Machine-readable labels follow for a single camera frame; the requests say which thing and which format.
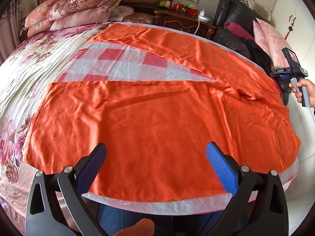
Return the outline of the person's left hand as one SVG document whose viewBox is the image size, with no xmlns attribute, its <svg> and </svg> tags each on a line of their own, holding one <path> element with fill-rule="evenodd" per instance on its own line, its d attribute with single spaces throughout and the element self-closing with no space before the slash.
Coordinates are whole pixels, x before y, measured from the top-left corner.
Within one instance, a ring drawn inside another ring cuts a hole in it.
<svg viewBox="0 0 315 236">
<path fill-rule="evenodd" d="M 153 236 L 154 232 L 154 222 L 150 219 L 144 218 L 135 225 L 118 231 L 115 236 Z"/>
</svg>

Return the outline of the person's right hand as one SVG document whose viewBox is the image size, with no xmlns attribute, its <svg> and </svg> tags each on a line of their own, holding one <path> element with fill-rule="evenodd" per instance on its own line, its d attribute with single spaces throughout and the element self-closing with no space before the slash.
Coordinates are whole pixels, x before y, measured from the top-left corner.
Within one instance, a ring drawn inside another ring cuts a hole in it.
<svg viewBox="0 0 315 236">
<path fill-rule="evenodd" d="M 314 106 L 315 106 L 315 85 L 314 85 L 314 83 L 312 83 L 309 79 L 305 79 L 305 78 L 301 78 L 296 83 L 296 87 L 292 83 L 289 83 L 289 87 L 292 89 L 292 92 L 295 93 L 296 99 L 299 103 L 302 103 L 303 93 L 298 92 L 297 90 L 303 86 L 307 88 L 309 98 L 310 98 L 310 104 L 311 104 L 312 108 L 314 108 Z"/>
</svg>

